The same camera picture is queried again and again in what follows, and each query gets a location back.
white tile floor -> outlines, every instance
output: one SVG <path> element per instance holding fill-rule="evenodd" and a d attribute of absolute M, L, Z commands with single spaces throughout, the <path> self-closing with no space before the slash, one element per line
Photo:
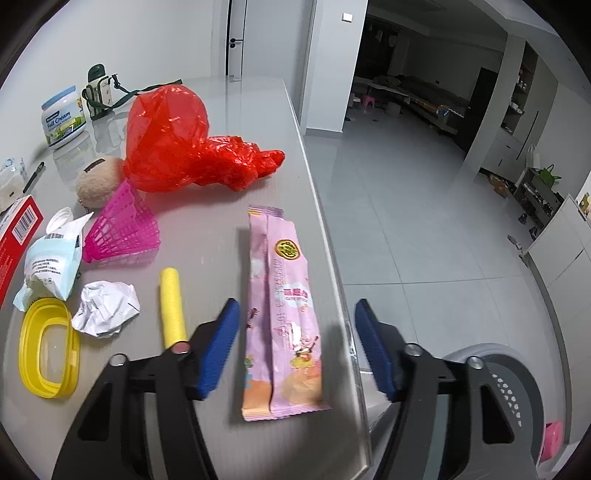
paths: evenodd
<path fill-rule="evenodd" d="M 508 345 L 535 376 L 547 420 L 563 420 L 550 318 L 507 240 L 531 243 L 531 225 L 517 221 L 520 207 L 465 172 L 453 140 L 410 112 L 348 116 L 340 139 L 304 140 L 351 317 L 367 298 L 381 321 L 435 356 L 475 343 Z"/>

yellow logo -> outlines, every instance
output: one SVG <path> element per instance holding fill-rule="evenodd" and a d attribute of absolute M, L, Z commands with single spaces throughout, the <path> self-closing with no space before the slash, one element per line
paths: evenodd
<path fill-rule="evenodd" d="M 300 251 L 297 245 L 291 240 L 279 240 L 275 244 L 275 252 L 288 260 L 295 260 L 300 257 Z"/>

green bag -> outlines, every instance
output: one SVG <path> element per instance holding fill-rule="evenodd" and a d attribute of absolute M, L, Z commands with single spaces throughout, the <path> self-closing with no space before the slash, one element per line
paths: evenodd
<path fill-rule="evenodd" d="M 552 175 L 553 169 L 554 169 L 554 164 L 552 163 L 552 165 L 546 167 L 543 170 L 540 170 L 540 172 L 539 172 L 540 180 L 543 181 L 549 188 L 552 188 L 552 185 L 554 185 L 554 182 L 556 180 L 562 178 L 562 177 Z"/>

crumpled white paper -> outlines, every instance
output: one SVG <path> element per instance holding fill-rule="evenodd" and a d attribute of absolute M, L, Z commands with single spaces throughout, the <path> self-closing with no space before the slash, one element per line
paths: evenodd
<path fill-rule="evenodd" d="M 123 323 L 139 313 L 133 285 L 95 281 L 84 286 L 81 297 L 72 326 L 93 337 L 107 338 L 119 333 Z"/>

pink snack wrapper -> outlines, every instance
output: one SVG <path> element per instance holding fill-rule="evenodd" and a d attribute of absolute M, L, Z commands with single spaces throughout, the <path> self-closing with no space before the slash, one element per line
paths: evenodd
<path fill-rule="evenodd" d="M 251 276 L 246 320 L 246 378 L 242 399 L 245 420 L 268 420 L 271 414 L 272 352 L 269 317 L 269 267 L 267 226 L 270 217 L 283 217 L 283 211 L 271 207 L 248 209 L 251 228 Z"/>
<path fill-rule="evenodd" d="M 308 262 L 295 232 L 293 222 L 268 217 L 271 414 L 275 418 L 330 408 L 322 401 L 322 349 Z"/>

